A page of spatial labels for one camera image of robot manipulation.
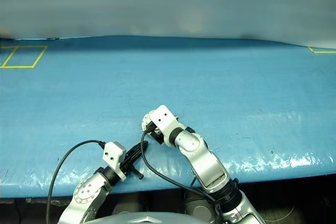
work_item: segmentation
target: blue tablecloth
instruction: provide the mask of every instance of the blue tablecloth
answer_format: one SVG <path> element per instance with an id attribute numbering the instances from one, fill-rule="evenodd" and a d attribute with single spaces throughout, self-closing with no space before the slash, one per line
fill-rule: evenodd
<path id="1" fill-rule="evenodd" d="M 269 41 L 153 37 L 1 46 L 0 197 L 46 196 L 59 160 L 81 141 L 132 147 L 143 116 L 161 104 L 201 134 L 241 182 L 336 172 L 336 54 Z M 149 141 L 150 163 L 189 184 L 185 158 Z M 74 151 L 54 195 L 72 195 L 105 165 L 101 156 L 95 144 Z M 115 192 L 172 187 L 141 159 L 135 166 L 145 178 L 131 175 Z"/>

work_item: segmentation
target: gray wall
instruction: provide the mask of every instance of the gray wall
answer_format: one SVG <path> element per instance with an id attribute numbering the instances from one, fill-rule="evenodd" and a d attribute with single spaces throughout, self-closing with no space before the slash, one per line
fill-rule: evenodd
<path id="1" fill-rule="evenodd" d="M 0 35 L 258 38 L 336 48 L 336 0 L 0 0 Z"/>

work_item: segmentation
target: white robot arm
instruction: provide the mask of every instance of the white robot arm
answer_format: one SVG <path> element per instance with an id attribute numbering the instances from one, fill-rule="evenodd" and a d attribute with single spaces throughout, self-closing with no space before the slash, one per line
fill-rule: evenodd
<path id="1" fill-rule="evenodd" d="M 90 178 L 79 183 L 58 224 L 80 224 L 94 220 L 113 185 L 120 180 L 124 181 L 129 172 L 135 173 L 139 179 L 143 178 L 143 175 L 133 166 L 133 162 L 140 156 L 140 144 L 126 153 L 125 148 L 118 142 L 106 143 L 103 160 L 108 166 L 100 167 Z"/>
<path id="2" fill-rule="evenodd" d="M 187 158 L 202 189 L 219 202 L 224 223 L 265 224 L 246 195 L 238 189 L 238 180 L 230 178 L 203 138 L 179 123 L 166 106 L 161 105 L 146 115 L 142 127 L 149 134 L 154 132 L 155 136 L 162 133 L 164 143 L 176 147 Z"/>

